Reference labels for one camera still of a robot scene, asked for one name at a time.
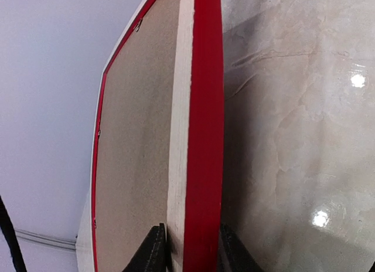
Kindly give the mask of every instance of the white wall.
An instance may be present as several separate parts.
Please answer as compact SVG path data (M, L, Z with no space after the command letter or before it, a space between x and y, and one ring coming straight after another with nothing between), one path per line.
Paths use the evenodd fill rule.
M139 2L0 0L0 189L16 227L75 238L101 72Z
M0 271L14 272L8 245L0 235ZM74 252L51 249L28 242L20 241L28 272L78 272Z

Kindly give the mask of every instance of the wall molding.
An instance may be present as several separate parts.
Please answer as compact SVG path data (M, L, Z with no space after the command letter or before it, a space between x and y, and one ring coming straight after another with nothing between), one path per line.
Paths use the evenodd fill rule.
M37 244L39 246L50 247L52 249L64 250L75 252L76 251L76 241L75 240L67 240L67 239L59 239L52 236L36 234L29 231L15 229L16 236L19 240L23 240L25 242Z

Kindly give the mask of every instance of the white marble surface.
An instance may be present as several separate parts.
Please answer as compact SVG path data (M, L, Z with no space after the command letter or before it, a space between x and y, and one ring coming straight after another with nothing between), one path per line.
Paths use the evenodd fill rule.
M375 261L375 0L223 0L223 221L265 271Z

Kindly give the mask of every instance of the black cable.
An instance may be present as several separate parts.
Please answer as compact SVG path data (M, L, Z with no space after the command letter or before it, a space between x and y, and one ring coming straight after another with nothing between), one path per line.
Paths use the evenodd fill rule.
M16 272L27 272L25 262L23 261L21 249L18 244L16 237L16 232L13 227L11 218L6 211L5 205L1 199L0 195L0 228L8 243L9 249L11 251L11 256L13 260L13 265Z

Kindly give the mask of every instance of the red border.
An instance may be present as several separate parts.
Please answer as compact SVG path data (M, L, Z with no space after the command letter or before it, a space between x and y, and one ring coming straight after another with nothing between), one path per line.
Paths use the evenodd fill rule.
M96 252L96 232L95 232L95 219L96 219L96 173L97 173L97 161L98 161L98 143L99 143L99 131L100 131L100 120L101 120L101 111L103 108L103 95L105 89L105 81L107 78L107 73L111 68L115 58L121 51L122 47L124 46L125 42L129 39L130 35L134 31L138 22L147 14L150 8L153 6L156 0L147 0L140 10L140 12L135 17L133 23L125 33L124 37L121 39L120 44L117 46L114 54L112 55L110 61L108 62L107 67L105 67L103 72L103 78L101 80L101 87L99 92L99 103L98 103L98 111L96 116L96 127L95 127L95 137L94 137L94 149L93 149L93 174L92 174L92 186L91 186L91 228L93 231L93 256L94 256L94 268L95 272L98 272L98 260L97 260L97 252Z
M183 271L214 272L224 144L221 0L195 0Z

